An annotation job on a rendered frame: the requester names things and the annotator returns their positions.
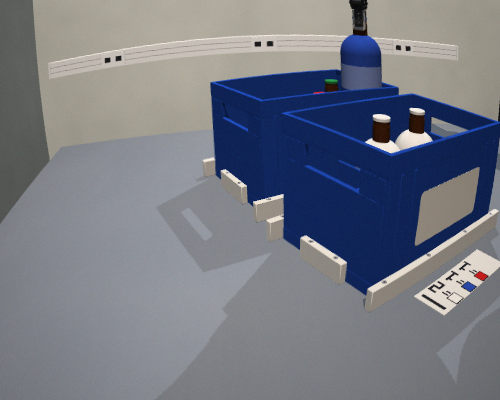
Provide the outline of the white paper pick list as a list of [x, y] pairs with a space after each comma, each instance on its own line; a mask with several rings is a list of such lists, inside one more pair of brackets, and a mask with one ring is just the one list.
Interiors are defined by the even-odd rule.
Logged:
[[414, 298], [445, 316], [499, 268], [500, 261], [476, 250]]

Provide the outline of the blue plastic crate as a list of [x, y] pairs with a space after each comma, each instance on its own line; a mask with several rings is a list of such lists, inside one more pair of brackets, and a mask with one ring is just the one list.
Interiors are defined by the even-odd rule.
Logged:
[[[338, 91], [325, 92], [326, 79], [338, 80]], [[237, 78], [210, 87], [216, 176], [221, 179], [226, 169], [244, 183], [252, 206], [283, 194], [281, 113], [383, 97], [378, 88], [342, 91], [338, 69]]]
[[[375, 114], [391, 118], [395, 143], [410, 108], [433, 141], [394, 153], [365, 143]], [[432, 117], [468, 131], [444, 138]], [[488, 214], [498, 152], [478, 114], [411, 93], [284, 112], [281, 129], [283, 239], [300, 250], [308, 236], [346, 261], [364, 295]]]

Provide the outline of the blue labelled bottle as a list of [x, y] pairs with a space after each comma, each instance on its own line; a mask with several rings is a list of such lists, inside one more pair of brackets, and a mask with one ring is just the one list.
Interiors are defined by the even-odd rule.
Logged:
[[381, 50], [367, 35], [367, 23], [342, 42], [340, 55], [342, 91], [382, 87]]

